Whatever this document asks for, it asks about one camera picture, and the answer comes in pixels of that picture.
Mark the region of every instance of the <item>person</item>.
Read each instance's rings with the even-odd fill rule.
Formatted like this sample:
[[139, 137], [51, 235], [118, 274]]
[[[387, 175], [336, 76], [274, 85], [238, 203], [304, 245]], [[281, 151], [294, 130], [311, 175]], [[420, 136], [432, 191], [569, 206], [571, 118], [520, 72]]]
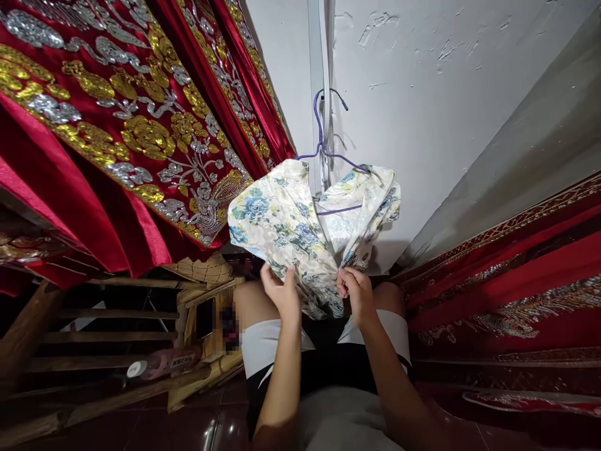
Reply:
[[[444, 450], [448, 442], [408, 372], [401, 290], [341, 269], [352, 314], [333, 345], [302, 327], [294, 267], [285, 281], [267, 263], [261, 283], [234, 292], [247, 376], [252, 450]], [[327, 325], [327, 321], [314, 321]]]

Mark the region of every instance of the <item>floor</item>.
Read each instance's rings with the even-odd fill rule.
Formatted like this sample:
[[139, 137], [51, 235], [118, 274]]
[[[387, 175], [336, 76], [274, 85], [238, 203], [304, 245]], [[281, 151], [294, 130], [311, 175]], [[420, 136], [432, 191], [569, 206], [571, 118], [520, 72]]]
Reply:
[[[246, 451], [248, 407], [244, 374], [224, 387], [193, 397], [168, 415], [167, 396], [151, 398], [66, 429], [63, 433], [26, 443], [16, 451], [85, 449], [86, 451]], [[479, 425], [427, 405], [439, 418], [453, 449], [462, 451], [535, 451], [540, 447], [525, 433]]]

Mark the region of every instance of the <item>white shorts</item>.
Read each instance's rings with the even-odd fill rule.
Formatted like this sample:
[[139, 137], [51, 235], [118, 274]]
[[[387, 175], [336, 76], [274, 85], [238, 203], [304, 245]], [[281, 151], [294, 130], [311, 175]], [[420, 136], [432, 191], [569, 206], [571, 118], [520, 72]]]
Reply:
[[[384, 326], [384, 330], [393, 344], [395, 352], [404, 357], [407, 362], [409, 359], [409, 329], [407, 321], [393, 312], [387, 310], [377, 310], [378, 318]], [[259, 372], [275, 362], [275, 352], [277, 351], [277, 341], [282, 328], [281, 319], [269, 319], [257, 324], [253, 324], [240, 335], [240, 347], [242, 348], [242, 358], [244, 359], [244, 370], [246, 379]], [[352, 322], [352, 315], [344, 326], [338, 343], [354, 343], [356, 345], [365, 345], [363, 335], [359, 328]], [[314, 350], [313, 342], [307, 336], [305, 331], [301, 330], [300, 351]], [[265, 378], [271, 374], [272, 368], [267, 372]]]

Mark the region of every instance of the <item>clothes hanger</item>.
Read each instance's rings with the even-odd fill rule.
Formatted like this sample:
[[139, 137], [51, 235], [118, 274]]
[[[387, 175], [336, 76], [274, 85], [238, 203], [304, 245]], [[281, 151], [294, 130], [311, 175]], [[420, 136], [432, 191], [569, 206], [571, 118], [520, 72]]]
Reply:
[[[330, 88], [331, 91], [334, 91], [336, 93], [336, 95], [338, 96], [338, 98], [340, 99], [340, 101], [342, 102], [342, 106], [344, 107], [344, 109], [346, 111], [349, 110], [349, 107], [346, 106], [346, 102], [344, 101], [344, 99], [342, 98], [342, 96], [340, 95], [340, 93], [338, 91], [336, 91], [333, 88]], [[353, 166], [355, 169], [360, 170], [361, 172], [363, 172], [364, 174], [370, 174], [371, 171], [369, 169], [365, 169], [361, 166], [356, 165], [355, 163], [353, 163], [352, 161], [350, 161], [348, 158], [346, 158], [343, 155], [338, 155], [337, 153], [327, 153], [325, 151], [324, 148], [324, 131], [323, 128], [321, 126], [321, 121], [319, 120], [319, 113], [317, 112], [317, 99], [319, 98], [319, 95], [323, 92], [323, 89], [320, 89], [319, 91], [317, 91], [317, 94], [315, 94], [315, 98], [313, 99], [313, 112], [315, 113], [315, 119], [317, 120], [317, 127], [319, 128], [319, 141], [317, 143], [317, 148], [315, 150], [315, 153], [308, 153], [307, 155], [299, 155], [298, 157], [296, 157], [296, 160], [302, 160], [303, 158], [314, 158], [316, 156], [319, 155], [319, 152], [322, 152], [325, 156], [327, 157], [333, 157], [333, 158], [341, 158], [344, 161], [346, 161], [349, 165]], [[355, 210], [358, 208], [361, 208], [362, 205], [355, 205], [354, 207], [347, 207], [344, 209], [340, 209], [340, 210], [327, 210], [324, 212], [319, 212], [317, 213], [317, 215], [328, 215], [328, 214], [333, 214], [333, 213], [341, 213], [341, 212], [345, 212], [345, 211], [349, 211], [349, 210]]]

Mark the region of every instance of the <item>white floral fabric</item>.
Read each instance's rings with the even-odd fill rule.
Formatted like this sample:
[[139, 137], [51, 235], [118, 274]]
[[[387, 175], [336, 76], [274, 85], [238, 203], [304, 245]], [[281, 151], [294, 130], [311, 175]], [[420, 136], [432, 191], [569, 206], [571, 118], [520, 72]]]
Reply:
[[[309, 165], [285, 160], [229, 207], [232, 244], [266, 260], [282, 280], [287, 266], [294, 265], [302, 310], [313, 319], [342, 316], [338, 269], [364, 272], [381, 225], [399, 217], [401, 188], [394, 171], [362, 167], [370, 173], [353, 169], [314, 201]], [[356, 205], [361, 208], [317, 215]]]

